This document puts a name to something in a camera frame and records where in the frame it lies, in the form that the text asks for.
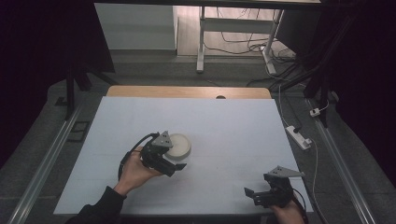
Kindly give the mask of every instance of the white wall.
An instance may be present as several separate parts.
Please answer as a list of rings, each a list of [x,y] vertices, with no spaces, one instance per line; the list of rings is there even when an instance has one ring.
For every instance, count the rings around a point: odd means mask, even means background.
[[[95,4],[109,49],[176,49],[176,7]]]

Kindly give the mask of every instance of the white power strip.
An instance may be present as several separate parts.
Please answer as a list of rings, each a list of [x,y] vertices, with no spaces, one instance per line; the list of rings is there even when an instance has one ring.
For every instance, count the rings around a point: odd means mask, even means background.
[[[294,141],[298,144],[298,146],[302,150],[306,150],[311,147],[311,139],[309,138],[303,138],[303,136],[300,133],[295,133],[294,132],[295,128],[294,126],[290,125],[289,127],[286,128],[286,131],[288,131],[288,134],[290,134],[291,137],[293,137]]]

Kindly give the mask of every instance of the black sleeve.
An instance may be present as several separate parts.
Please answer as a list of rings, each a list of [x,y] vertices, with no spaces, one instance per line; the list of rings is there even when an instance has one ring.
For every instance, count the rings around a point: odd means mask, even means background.
[[[114,189],[106,187],[105,193],[96,205],[85,205],[75,217],[66,224],[110,224],[120,219],[120,211],[125,196],[119,195]]]

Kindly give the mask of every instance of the white tabletop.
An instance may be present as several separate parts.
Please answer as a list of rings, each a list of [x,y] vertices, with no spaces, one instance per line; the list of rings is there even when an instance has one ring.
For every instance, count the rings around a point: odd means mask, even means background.
[[[117,183],[124,154],[163,131],[189,137],[187,166],[130,192],[122,214],[262,214],[268,210],[244,188],[268,190],[263,174],[277,165],[298,171],[274,100],[104,97],[54,213],[73,215],[95,204]],[[290,182],[312,211],[302,179]]]

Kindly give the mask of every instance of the human hand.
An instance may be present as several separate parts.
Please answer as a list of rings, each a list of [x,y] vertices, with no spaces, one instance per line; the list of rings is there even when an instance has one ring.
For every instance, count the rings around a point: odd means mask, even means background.
[[[152,177],[162,175],[160,172],[143,165],[140,160],[140,150],[142,150],[142,147],[135,149],[123,166],[120,181],[114,187],[114,190],[120,195],[126,196],[129,191],[142,186]]]
[[[276,205],[270,208],[274,211],[279,224],[304,224],[300,208],[294,201],[290,201],[283,208]]]

